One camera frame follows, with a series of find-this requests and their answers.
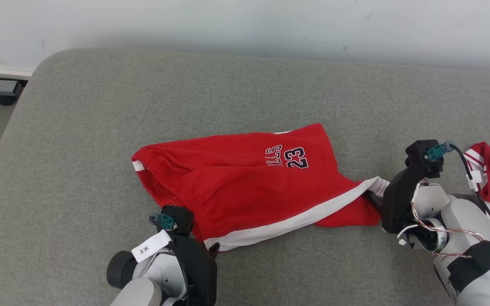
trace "cable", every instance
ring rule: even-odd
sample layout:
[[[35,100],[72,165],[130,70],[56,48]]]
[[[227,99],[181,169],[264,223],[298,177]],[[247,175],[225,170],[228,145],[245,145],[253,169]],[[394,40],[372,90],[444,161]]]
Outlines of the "cable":
[[[418,224],[412,224],[412,225],[408,225],[406,226],[405,228],[403,228],[399,233],[398,235],[396,235],[396,238],[400,240],[400,236],[402,236],[402,234],[404,234],[408,229],[412,229],[412,228],[416,228],[418,227],[419,225]]]
[[[464,158],[464,154],[462,153],[461,149],[459,149],[459,147],[457,147],[454,144],[450,144],[449,147],[452,147],[453,149],[455,149],[455,151],[457,151],[457,153],[459,153],[459,156],[462,159],[462,163],[464,164],[464,168],[466,169],[466,174],[467,174],[468,178],[470,180],[472,180],[472,174],[470,173],[470,169],[468,169],[468,164],[466,162],[466,158]],[[490,209],[487,207],[487,204],[485,204],[485,201],[481,198],[479,191],[476,191],[475,193],[476,193],[476,196],[478,196],[478,198],[480,199],[481,205],[484,207],[485,211],[488,213],[488,215],[490,217]]]
[[[413,192],[413,197],[412,197],[412,200],[411,200],[411,204],[412,204],[412,214],[413,214],[413,217],[416,219],[417,223],[419,225],[421,225],[422,227],[424,227],[425,229],[429,230],[429,231],[440,231],[440,232],[447,232],[447,233],[451,233],[451,232],[461,232],[461,233],[464,233],[464,234],[470,234],[470,235],[473,235],[475,238],[477,238],[479,241],[483,241],[484,240],[484,237],[479,234],[479,233],[476,233],[476,232],[472,232],[472,231],[469,231],[469,230],[464,230],[464,229],[455,229],[455,230],[448,230],[448,229],[441,229],[441,228],[437,228],[437,227],[432,227],[430,225],[426,225],[422,219],[419,217],[419,214],[417,213],[417,209],[415,207],[415,201],[416,201],[416,197],[417,197],[417,194],[419,192],[419,188],[420,186],[422,186],[424,183],[428,182],[428,179],[427,178],[424,178],[422,180],[420,180],[418,183],[417,183],[417,186],[416,186],[416,189],[415,191]]]
[[[447,256],[458,256],[458,257],[462,257],[462,258],[472,258],[472,256],[470,255],[463,255],[463,254],[458,254],[456,252],[452,252],[450,254],[441,254],[439,252],[433,252],[433,254],[435,256],[443,256],[443,257],[447,257]]]

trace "red shorts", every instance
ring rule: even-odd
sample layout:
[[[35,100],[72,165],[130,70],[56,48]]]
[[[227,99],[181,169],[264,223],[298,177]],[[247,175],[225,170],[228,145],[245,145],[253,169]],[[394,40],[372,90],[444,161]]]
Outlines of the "red shorts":
[[[132,162],[158,205],[192,211],[196,238],[223,251],[313,223],[376,225],[362,194],[382,195],[388,185],[342,176],[321,124],[148,145]]]

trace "label sticker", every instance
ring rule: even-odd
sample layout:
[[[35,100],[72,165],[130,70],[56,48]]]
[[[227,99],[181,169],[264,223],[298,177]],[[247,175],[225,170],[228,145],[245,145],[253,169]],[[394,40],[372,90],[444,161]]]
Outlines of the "label sticker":
[[[169,238],[168,233],[165,230],[160,231],[151,238],[148,238],[140,244],[138,247],[132,250],[132,254],[136,258],[137,262],[140,263],[143,260],[153,256],[156,252],[161,250],[163,247],[167,246],[171,238]]]

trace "white wall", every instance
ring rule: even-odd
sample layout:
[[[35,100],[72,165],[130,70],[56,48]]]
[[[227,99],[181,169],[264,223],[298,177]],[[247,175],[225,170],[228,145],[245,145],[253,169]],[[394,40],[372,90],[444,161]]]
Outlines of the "white wall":
[[[0,0],[0,71],[87,46],[490,68],[490,0]]]

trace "gray cushion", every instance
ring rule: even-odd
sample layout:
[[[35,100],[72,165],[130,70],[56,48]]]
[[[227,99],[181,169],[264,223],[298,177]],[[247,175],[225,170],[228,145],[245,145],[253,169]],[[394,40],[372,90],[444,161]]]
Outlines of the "gray cushion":
[[[43,62],[0,143],[0,305],[108,305],[112,255],[155,232],[131,155],[321,122],[340,172],[392,179],[416,139],[490,144],[490,72],[171,52]],[[449,155],[439,182],[467,192]],[[432,255],[379,227],[309,226],[217,258],[218,305],[450,305]]]

